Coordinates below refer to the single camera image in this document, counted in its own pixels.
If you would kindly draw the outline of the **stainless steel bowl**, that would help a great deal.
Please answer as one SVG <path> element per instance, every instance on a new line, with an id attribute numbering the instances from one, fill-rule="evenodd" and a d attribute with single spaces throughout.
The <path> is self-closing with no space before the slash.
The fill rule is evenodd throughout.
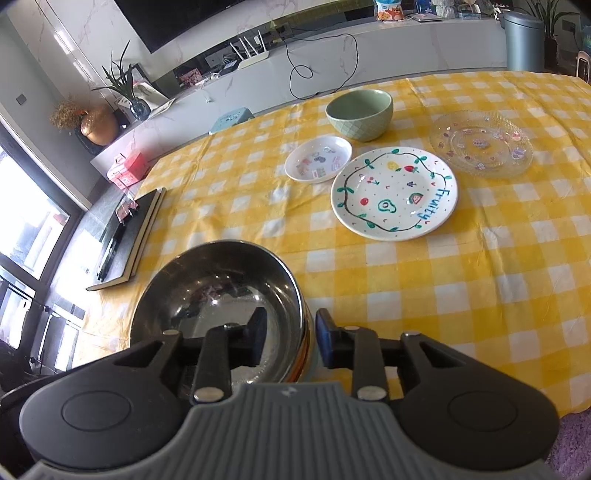
<path id="1" fill-rule="evenodd" d="M 243 325 L 267 313 L 259 366 L 232 371 L 232 383 L 297 382 L 311 365 L 311 313 L 293 273 L 262 246 L 239 240 L 204 243 L 165 265 L 143 292 L 130 342 L 166 330 L 198 338 L 221 325 Z"/>

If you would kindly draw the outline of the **white fruity painted plate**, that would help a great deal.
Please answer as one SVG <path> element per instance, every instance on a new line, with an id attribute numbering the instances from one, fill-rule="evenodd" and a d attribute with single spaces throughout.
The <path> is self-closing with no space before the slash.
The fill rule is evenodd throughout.
<path id="1" fill-rule="evenodd" d="M 396 146 L 363 153 L 332 182 L 335 217 L 367 239 L 401 242 L 442 226 L 459 200 L 452 169 L 438 156 Z"/>

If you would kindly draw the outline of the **clear glass sticker plate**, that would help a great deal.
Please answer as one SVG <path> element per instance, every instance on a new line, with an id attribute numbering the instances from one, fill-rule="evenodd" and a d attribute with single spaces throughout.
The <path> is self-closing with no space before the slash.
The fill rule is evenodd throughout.
<path id="1" fill-rule="evenodd" d="M 526 133 L 496 112 L 443 115 L 431 126 L 430 141 L 436 154 L 455 170 L 484 178 L 520 175 L 534 156 Z"/>

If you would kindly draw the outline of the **green ceramic bowl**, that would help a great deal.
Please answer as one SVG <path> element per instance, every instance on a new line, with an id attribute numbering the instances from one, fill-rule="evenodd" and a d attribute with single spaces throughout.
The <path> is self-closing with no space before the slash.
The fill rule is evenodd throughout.
<path id="1" fill-rule="evenodd" d="M 353 90 L 329 102 L 325 114 L 342 136 L 369 142 L 387 131 L 394 114 L 394 101 L 382 90 Z"/>

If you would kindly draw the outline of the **purple seat cushion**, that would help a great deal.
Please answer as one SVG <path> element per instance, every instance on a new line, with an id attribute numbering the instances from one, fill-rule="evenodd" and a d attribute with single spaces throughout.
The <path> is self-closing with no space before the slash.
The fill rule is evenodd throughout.
<path id="1" fill-rule="evenodd" d="M 590 409 L 567 414 L 560 420 L 558 436 L 546 463 L 563 479 L 590 478 Z"/>

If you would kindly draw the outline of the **black book stack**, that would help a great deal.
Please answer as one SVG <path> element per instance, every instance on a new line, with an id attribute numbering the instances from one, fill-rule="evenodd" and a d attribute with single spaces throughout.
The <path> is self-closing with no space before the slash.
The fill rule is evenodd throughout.
<path id="1" fill-rule="evenodd" d="M 166 189 L 161 187 L 137 199 L 123 196 L 100 237 L 99 261 L 86 291 L 120 285 L 135 275 L 139 257 L 165 194 Z"/>

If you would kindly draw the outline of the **red pink box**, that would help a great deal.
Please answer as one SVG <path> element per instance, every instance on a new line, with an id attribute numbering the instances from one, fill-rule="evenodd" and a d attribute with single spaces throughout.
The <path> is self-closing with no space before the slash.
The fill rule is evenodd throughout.
<path id="1" fill-rule="evenodd" d="M 126 190 L 138 183 L 148 170 L 148 161 L 139 150 L 117 159 L 107 171 L 107 179 L 120 190 Z"/>

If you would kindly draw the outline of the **golden round vase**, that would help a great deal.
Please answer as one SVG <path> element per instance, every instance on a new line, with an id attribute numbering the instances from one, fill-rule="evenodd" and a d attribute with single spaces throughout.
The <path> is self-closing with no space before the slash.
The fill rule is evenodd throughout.
<path id="1" fill-rule="evenodd" d="M 119 126 L 109 107 L 100 105 L 91 108 L 82 117 L 80 131 L 92 143 L 104 147 L 118 136 Z"/>

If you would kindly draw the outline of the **teal plastic stool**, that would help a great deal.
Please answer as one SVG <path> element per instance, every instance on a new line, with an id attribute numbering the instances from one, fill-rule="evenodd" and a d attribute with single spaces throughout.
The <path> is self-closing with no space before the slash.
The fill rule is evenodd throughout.
<path id="1" fill-rule="evenodd" d="M 209 129 L 208 134 L 214 135 L 220 131 L 226 130 L 231 128 L 235 125 L 245 123 L 253 118 L 252 112 L 249 108 L 240 107 L 231 112 L 224 113 L 221 117 L 218 117 L 214 125 L 212 125 L 211 129 Z"/>

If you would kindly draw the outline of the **green plant in blue vase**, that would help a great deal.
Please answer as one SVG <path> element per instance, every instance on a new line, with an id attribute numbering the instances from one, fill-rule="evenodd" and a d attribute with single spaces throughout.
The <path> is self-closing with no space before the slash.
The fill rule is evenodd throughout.
<path id="1" fill-rule="evenodd" d="M 127 100 L 128 109 L 136 120 L 145 121 L 148 119 L 151 109 L 147 102 L 139 98 L 134 91 L 133 65 L 124 65 L 124 57 L 128 47 L 129 43 L 126 43 L 119 59 L 115 61 L 110 58 L 109 67 L 102 67 L 107 84 L 103 87 L 95 87 L 94 91 L 110 90 L 115 92 Z"/>

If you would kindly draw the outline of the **white wifi router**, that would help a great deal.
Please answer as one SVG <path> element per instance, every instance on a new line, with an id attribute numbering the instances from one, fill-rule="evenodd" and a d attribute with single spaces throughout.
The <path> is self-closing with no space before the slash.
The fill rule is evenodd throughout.
<path id="1" fill-rule="evenodd" d="M 260 31 L 257 31 L 252 38 L 239 36 L 238 42 L 230 42 L 229 46 L 238 57 L 238 70 L 263 62 L 270 56 L 263 40 L 263 33 Z"/>

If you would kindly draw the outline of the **white marble tv console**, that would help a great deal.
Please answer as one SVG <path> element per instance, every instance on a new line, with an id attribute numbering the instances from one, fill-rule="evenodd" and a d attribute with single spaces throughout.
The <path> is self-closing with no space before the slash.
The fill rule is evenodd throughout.
<path id="1" fill-rule="evenodd" d="M 260 114 L 392 78 L 506 65 L 505 32 L 493 19 L 370 22 L 301 37 L 280 44 L 263 62 L 182 92 L 166 111 L 134 124 L 91 164 L 105 175 L 133 150 L 155 160 L 206 135 L 218 117 L 240 107 Z"/>

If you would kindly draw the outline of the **grey cylindrical trash can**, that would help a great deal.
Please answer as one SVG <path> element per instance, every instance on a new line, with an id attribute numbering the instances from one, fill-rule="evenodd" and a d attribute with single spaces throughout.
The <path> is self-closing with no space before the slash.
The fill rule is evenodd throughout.
<path id="1" fill-rule="evenodd" d="M 507 11 L 500 15 L 506 35 L 507 69 L 544 70 L 544 24 L 534 16 Z"/>

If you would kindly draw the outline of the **black television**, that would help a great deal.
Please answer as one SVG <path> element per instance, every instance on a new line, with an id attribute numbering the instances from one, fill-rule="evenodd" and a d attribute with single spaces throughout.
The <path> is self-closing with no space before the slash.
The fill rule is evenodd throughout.
<path id="1" fill-rule="evenodd" d="M 150 53 L 190 28 L 238 5 L 231 0 L 115 0 Z"/>

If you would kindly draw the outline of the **blue orange snack bag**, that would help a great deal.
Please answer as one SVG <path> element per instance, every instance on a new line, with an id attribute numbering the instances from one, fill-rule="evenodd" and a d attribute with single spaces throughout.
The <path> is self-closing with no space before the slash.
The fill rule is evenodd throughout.
<path id="1" fill-rule="evenodd" d="M 375 0 L 374 3 L 378 21 L 397 22 L 405 19 L 402 0 Z"/>

